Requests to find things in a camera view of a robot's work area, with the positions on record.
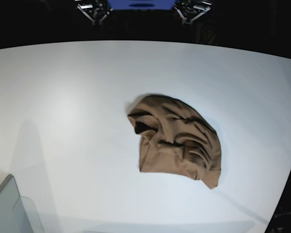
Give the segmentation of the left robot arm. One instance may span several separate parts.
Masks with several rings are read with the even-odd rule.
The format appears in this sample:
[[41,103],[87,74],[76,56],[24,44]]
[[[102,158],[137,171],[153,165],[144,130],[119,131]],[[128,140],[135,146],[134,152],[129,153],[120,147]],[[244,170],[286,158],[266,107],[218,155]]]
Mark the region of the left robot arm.
[[213,7],[212,0],[176,0],[173,8],[181,18],[182,25],[193,23]]

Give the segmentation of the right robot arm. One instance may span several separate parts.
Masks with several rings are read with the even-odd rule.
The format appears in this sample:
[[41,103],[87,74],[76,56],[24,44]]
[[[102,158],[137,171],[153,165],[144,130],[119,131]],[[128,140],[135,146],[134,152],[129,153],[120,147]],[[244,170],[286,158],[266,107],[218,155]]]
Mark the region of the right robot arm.
[[92,23],[102,25],[103,21],[113,10],[107,0],[75,0],[76,8]]

